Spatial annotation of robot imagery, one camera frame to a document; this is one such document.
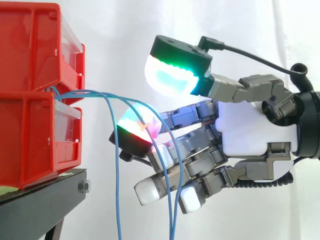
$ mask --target robotic hand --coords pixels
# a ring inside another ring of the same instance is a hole
[[[281,79],[271,74],[239,81],[210,74],[209,49],[236,52],[290,74],[300,93],[290,92]],[[145,69],[149,84],[165,94],[191,93],[210,98],[160,114],[171,130],[202,123],[202,127],[176,138],[184,170],[179,196],[184,214],[197,211],[223,188],[290,184],[290,169],[296,162],[320,157],[320,93],[313,90],[306,73],[301,63],[289,71],[207,37],[202,37],[198,46],[156,37]],[[127,145],[122,145],[120,157],[130,161],[137,154],[132,154]],[[134,189],[141,205],[148,205],[166,196],[167,186],[155,149],[143,149],[139,157],[146,155],[156,174],[140,181]],[[180,167],[172,140],[161,144],[159,150],[170,191],[174,191]],[[293,161],[291,153],[300,158]],[[233,167],[223,165],[229,158],[245,160]]]

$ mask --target blue cable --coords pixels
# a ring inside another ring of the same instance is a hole
[[[118,232],[118,239],[122,240],[122,233],[121,233],[121,222],[120,222],[120,194],[119,194],[119,141],[118,141],[118,129],[116,123],[115,113],[112,109],[111,103],[109,99],[103,95],[102,93],[94,90],[86,90],[86,92],[97,94],[98,96],[104,98],[108,107],[110,109],[111,118],[112,118],[112,125],[114,129],[114,140],[115,140],[115,208],[116,208],[116,224],[117,224],[117,232]],[[60,95],[57,94],[55,97],[56,99],[66,99],[69,98],[68,95]]]
[[[72,96],[71,94],[73,94],[73,93],[83,93],[83,92],[89,92],[89,93],[95,93],[95,94],[96,94],[95,91],[91,91],[91,90],[77,90],[77,91],[68,92],[68,93],[66,93],[66,94],[65,94],[63,97],[61,97],[61,98],[69,98],[69,97],[79,98],[79,97],[80,97],[79,94],[77,94],[77,96]],[[144,120],[143,120],[142,117],[139,115],[139,113],[136,111],[136,109],[135,109],[129,102],[127,102],[127,100],[132,101],[132,102],[136,102],[136,103],[140,103],[140,104],[146,106],[147,108],[149,108],[149,109],[159,118],[159,120],[164,124],[164,126],[166,127],[166,129],[168,130],[168,132],[169,132],[170,135],[171,135],[171,138],[172,138],[172,140],[173,140],[173,142],[174,142],[174,144],[175,144],[175,147],[176,147],[176,149],[177,149],[178,158],[179,158],[179,163],[180,163],[180,171],[181,171],[181,174],[180,174],[180,182],[179,182],[178,191],[177,191],[177,196],[176,196],[176,201],[175,201],[174,227],[173,227],[173,228],[170,228],[171,230],[173,230],[173,231],[170,231],[170,239],[174,239],[174,235],[173,235],[173,238],[172,238],[171,233],[173,233],[173,234],[175,233],[175,223],[176,223],[177,212],[178,212],[178,199],[179,199],[179,195],[180,195],[180,192],[181,192],[182,180],[183,180],[183,166],[181,165],[182,161],[181,161],[180,151],[179,151],[178,145],[177,145],[177,143],[176,143],[176,140],[175,140],[172,132],[170,131],[169,127],[168,127],[167,124],[161,119],[161,117],[159,116],[159,114],[158,114],[156,111],[154,111],[150,106],[148,106],[147,104],[145,104],[144,102],[141,102],[141,101],[138,101],[138,100],[135,100],[135,99],[130,99],[130,98],[125,98],[125,97],[116,96],[116,95],[114,95],[114,94],[107,93],[107,92],[106,92],[106,93],[102,93],[102,94],[107,95],[108,97],[118,98],[118,99],[122,100],[123,102],[125,102],[125,103],[126,103],[129,107],[131,107],[132,110],[136,113],[136,115],[138,116],[138,118],[140,119],[140,121],[142,122],[142,124],[145,124]],[[97,96],[97,95],[88,95],[88,94],[80,94],[80,95],[81,95],[81,97],[99,97],[99,96]],[[152,140],[152,143],[153,143],[153,145],[154,145],[154,148],[156,149],[156,151],[157,151],[157,153],[158,153],[158,155],[159,155],[160,161],[161,161],[161,160],[162,160],[162,157],[161,157],[161,154],[160,154],[160,152],[159,152],[158,146],[157,146],[156,142],[154,141],[154,139],[152,138],[149,129],[146,128],[146,130],[147,130],[147,132],[148,132],[148,134],[149,134],[149,136],[150,136],[150,138],[151,138],[151,140]],[[165,177],[166,177],[166,174],[168,174],[168,173],[167,173],[167,170],[166,170],[165,165],[164,165],[164,163],[163,163],[163,160],[161,161],[161,165],[162,165],[162,168],[164,169],[164,175],[165,175]],[[168,200],[169,200],[169,199],[170,199],[170,203],[171,203],[170,191],[168,191]]]
[[[73,93],[83,93],[84,90],[78,90],[78,91],[73,91],[73,92],[68,92],[68,94],[73,94]],[[140,103],[144,106],[146,106],[147,108],[149,108],[156,116],[157,118],[162,122],[162,124],[165,126],[166,130],[168,131],[168,133],[170,134],[172,140],[173,140],[173,144],[175,146],[175,149],[177,151],[177,155],[178,155],[178,161],[179,161],[179,167],[180,167],[180,179],[179,179],[179,184],[178,184],[178,188],[177,188],[177,193],[176,193],[176,196],[175,196],[175,202],[174,202],[174,217],[173,217],[173,226],[172,226],[172,229],[170,231],[170,240],[174,240],[175,238],[175,233],[176,233],[176,224],[177,224],[177,216],[178,216],[178,203],[179,203],[179,196],[181,194],[181,189],[182,189],[182,183],[183,183],[183,178],[184,178],[184,168],[183,168],[183,163],[182,163],[182,159],[181,159],[181,154],[180,154],[180,150],[178,148],[178,145],[177,145],[177,142],[176,142],[176,139],[173,135],[173,133],[171,132],[171,130],[169,129],[168,125],[162,120],[162,118],[160,117],[160,115],[152,108],[150,107],[149,105],[147,105],[146,103],[142,102],[142,101],[139,101],[139,100],[136,100],[136,99],[131,99],[131,98],[127,98],[127,97],[120,97],[120,96],[117,96],[115,94],[112,94],[112,93],[108,93],[108,92],[102,92],[102,94],[104,95],[107,95],[107,96],[110,96],[112,98],[118,98],[122,101],[124,100],[127,100],[127,101],[131,101],[131,102],[135,102],[135,103]]]
[[[52,89],[57,96],[60,96],[60,93],[59,93],[58,89],[55,86],[50,86],[49,88]]]

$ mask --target coiled black cable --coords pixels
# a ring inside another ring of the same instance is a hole
[[[252,180],[240,180],[233,185],[233,188],[271,188],[282,185],[292,184],[294,182],[294,176],[291,172],[287,172],[285,175],[280,177],[278,180],[271,182],[254,182]]]
[[[302,63],[296,63],[290,69],[294,72],[307,74],[308,68]],[[299,89],[300,93],[310,92],[314,90],[310,80],[306,75],[290,75],[291,82]]]

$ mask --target gray metal bracket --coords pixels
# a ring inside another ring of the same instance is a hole
[[[247,159],[239,161],[234,165],[235,170],[245,169],[246,174],[239,177],[241,180],[273,180],[274,161],[290,161],[290,143],[274,142],[269,143],[264,158]]]
[[[182,185],[185,185],[191,180],[191,177],[185,167],[183,165],[183,182]],[[170,185],[170,191],[177,190],[179,181],[180,181],[180,166],[175,165],[171,167],[170,169],[167,170],[168,173],[168,179],[169,179],[169,185]],[[166,185],[166,179],[165,179],[165,174],[163,172],[161,173],[156,173],[150,177],[157,189],[157,192],[160,196],[160,199],[165,197],[168,192],[167,192],[167,185]]]
[[[177,130],[193,124],[217,119],[218,104],[215,100],[205,100],[176,110],[161,112],[160,116],[170,130]],[[161,127],[160,133],[167,130]]]
[[[211,76],[214,83],[208,95],[210,98],[224,103],[266,101],[277,120],[295,113],[297,109],[293,93],[285,88],[281,79],[272,74],[252,75],[239,81],[221,75]]]
[[[216,167],[226,163],[228,156],[223,152],[221,138],[217,138],[212,125],[202,126],[176,139],[182,161],[190,176],[203,176]],[[178,156],[173,141],[165,143],[173,163],[178,164]],[[162,168],[157,160],[156,152],[151,150],[147,156],[156,173]]]
[[[195,179],[190,184],[197,185],[196,190],[198,196],[202,196],[200,193],[203,189],[205,198],[209,198],[212,195],[219,193],[223,188],[232,187],[237,183],[239,176],[244,175],[245,173],[245,169],[235,170],[231,166],[221,166],[206,175]]]

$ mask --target black cable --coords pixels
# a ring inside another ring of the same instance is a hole
[[[151,162],[149,162],[149,161],[147,161],[147,160],[145,160],[145,159],[143,159],[143,158],[141,158],[141,157],[134,156],[134,157],[132,157],[132,160],[136,160],[136,161],[138,161],[138,162],[140,162],[140,163],[143,163],[143,164],[145,164],[145,165],[148,165],[149,167],[152,167]]]
[[[270,68],[273,68],[275,70],[278,70],[282,73],[285,73],[285,74],[288,74],[290,76],[297,76],[297,77],[302,77],[302,76],[305,76],[308,72],[308,69],[306,68],[303,72],[299,72],[299,71],[291,71],[291,70],[288,70],[288,69],[285,69],[281,66],[278,66],[270,61],[267,61],[261,57],[258,57],[256,55],[253,55],[247,51],[244,51],[244,50],[241,50],[241,49],[238,49],[238,48],[235,48],[233,46],[229,46],[229,45],[224,45],[224,49],[227,50],[227,51],[230,51],[230,52],[233,52],[233,53],[236,53],[236,54],[240,54],[242,56],[245,56],[247,58],[250,58],[250,59],[253,59],[253,60],[256,60],[257,62],[259,63],[262,63],[264,65],[267,65],[269,66]]]
[[[247,58],[253,59],[258,61],[259,63],[262,63],[264,65],[267,65],[273,69],[276,69],[282,73],[290,75],[291,82],[299,89],[301,93],[310,92],[313,91],[314,88],[310,82],[310,80],[307,78],[308,68],[306,65],[302,63],[296,63],[294,64],[290,70],[285,69],[281,66],[278,66],[270,61],[267,61],[261,57],[258,57],[256,55],[253,55],[247,51],[238,49],[233,46],[225,45],[224,42],[218,41],[216,39],[203,36],[198,44],[198,47],[202,50],[208,51],[209,49],[212,50],[227,50],[236,54],[240,54],[242,56],[245,56]]]
[[[301,160],[307,159],[307,158],[308,158],[307,156],[297,157],[297,158],[293,161],[293,165],[295,165],[295,164],[297,164],[298,162],[300,162]]]
[[[307,156],[300,156],[297,157],[293,161],[293,165],[297,164],[303,159],[307,159]],[[238,179],[238,182],[233,185],[233,188],[271,188],[271,187],[278,187],[282,185],[288,185],[292,184],[294,182],[294,176],[290,171],[288,171],[285,175],[280,177],[279,179],[271,182],[255,182],[252,180],[240,180]]]

